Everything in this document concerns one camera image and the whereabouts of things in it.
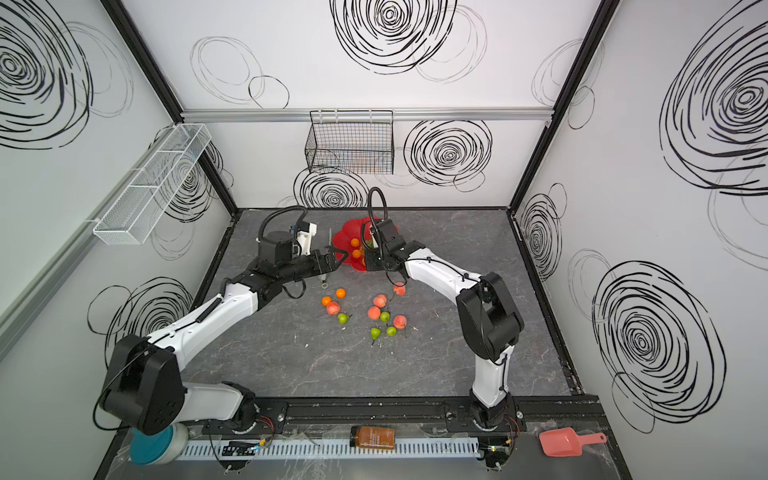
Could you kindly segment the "metal kitchen tongs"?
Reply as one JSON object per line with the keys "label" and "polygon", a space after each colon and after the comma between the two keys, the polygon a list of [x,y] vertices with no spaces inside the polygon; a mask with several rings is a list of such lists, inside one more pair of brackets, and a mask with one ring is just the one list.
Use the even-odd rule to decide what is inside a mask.
{"label": "metal kitchen tongs", "polygon": [[328,239],[327,239],[328,240],[328,242],[327,242],[327,244],[328,244],[327,250],[328,251],[324,254],[324,257],[323,257],[323,259],[324,259],[323,260],[324,261],[324,263],[323,263],[323,265],[324,265],[323,266],[323,272],[320,275],[321,288],[324,289],[324,290],[329,287],[328,275],[329,275],[329,271],[330,271],[329,270],[329,268],[330,268],[329,265],[330,265],[331,262],[328,261],[325,257],[330,253],[329,249],[332,246],[332,238],[333,238],[333,231],[332,231],[332,228],[329,228],[328,229]]}

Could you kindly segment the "pink plastic scoop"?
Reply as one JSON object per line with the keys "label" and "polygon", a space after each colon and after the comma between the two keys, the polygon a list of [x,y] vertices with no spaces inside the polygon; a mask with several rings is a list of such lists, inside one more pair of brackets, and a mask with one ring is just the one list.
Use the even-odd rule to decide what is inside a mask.
{"label": "pink plastic scoop", "polygon": [[607,436],[604,433],[579,435],[572,428],[563,428],[542,432],[539,441],[546,456],[565,458],[581,456],[586,445],[605,444]]}

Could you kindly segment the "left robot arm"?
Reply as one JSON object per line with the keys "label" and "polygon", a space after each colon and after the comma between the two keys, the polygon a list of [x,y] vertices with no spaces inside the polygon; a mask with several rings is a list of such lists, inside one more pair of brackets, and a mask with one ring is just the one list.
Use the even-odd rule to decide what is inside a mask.
{"label": "left robot arm", "polygon": [[185,383],[181,373],[213,340],[283,293],[287,283],[336,271],[348,252],[316,249],[281,264],[255,259],[223,291],[151,334],[129,334],[112,351],[94,408],[151,436],[182,422],[217,420],[235,434],[259,421],[254,393],[238,384]]}

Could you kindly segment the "white mesh wall shelf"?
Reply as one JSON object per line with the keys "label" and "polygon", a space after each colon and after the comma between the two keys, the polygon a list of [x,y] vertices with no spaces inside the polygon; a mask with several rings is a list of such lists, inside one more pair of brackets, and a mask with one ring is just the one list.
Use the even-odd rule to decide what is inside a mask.
{"label": "white mesh wall shelf", "polygon": [[203,124],[178,124],[163,131],[96,221],[93,234],[107,245],[141,245],[164,217],[182,223],[200,219],[211,197],[198,161],[210,142]]}

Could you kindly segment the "red flower-shaped fruit bowl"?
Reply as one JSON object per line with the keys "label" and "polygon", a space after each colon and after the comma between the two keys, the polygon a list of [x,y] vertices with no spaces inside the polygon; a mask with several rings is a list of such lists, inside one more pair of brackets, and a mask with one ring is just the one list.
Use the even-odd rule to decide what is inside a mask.
{"label": "red flower-shaped fruit bowl", "polygon": [[[354,248],[351,245],[352,239],[358,239],[360,246]],[[364,266],[363,243],[366,240],[374,239],[372,234],[372,222],[369,218],[353,219],[347,221],[332,238],[332,245],[349,252],[349,256],[344,260],[344,264],[359,272],[369,272]],[[355,259],[352,256],[354,250],[360,250],[362,257]]]}

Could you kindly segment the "black mounting rail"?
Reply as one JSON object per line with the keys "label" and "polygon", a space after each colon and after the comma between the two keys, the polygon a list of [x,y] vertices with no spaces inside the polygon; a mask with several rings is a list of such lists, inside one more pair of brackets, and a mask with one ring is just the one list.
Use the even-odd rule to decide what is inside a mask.
{"label": "black mounting rail", "polygon": [[377,398],[256,398],[245,415],[220,420],[212,413],[183,415],[179,423],[200,424],[216,435],[284,434],[299,425],[399,426],[423,424],[449,433],[502,434],[525,431],[528,422],[548,420],[602,421],[605,413],[595,396],[510,397],[484,413],[468,396]]}

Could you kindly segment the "teal lidded container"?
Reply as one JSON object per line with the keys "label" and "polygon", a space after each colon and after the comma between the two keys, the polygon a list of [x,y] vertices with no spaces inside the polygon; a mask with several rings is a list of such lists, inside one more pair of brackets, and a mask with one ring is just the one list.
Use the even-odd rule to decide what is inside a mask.
{"label": "teal lidded container", "polygon": [[188,428],[180,423],[174,423],[154,435],[133,429],[129,458],[140,466],[168,464],[184,452],[188,441]]}

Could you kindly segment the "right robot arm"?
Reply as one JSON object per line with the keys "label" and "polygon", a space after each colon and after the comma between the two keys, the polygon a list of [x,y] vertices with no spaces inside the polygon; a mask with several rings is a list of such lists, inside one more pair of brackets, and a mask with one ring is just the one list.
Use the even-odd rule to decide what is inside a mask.
{"label": "right robot arm", "polygon": [[504,279],[462,269],[419,242],[397,240],[390,249],[363,245],[366,265],[421,282],[456,306],[465,343],[475,356],[470,413],[485,431],[503,422],[514,406],[509,391],[512,355],[524,320]]}

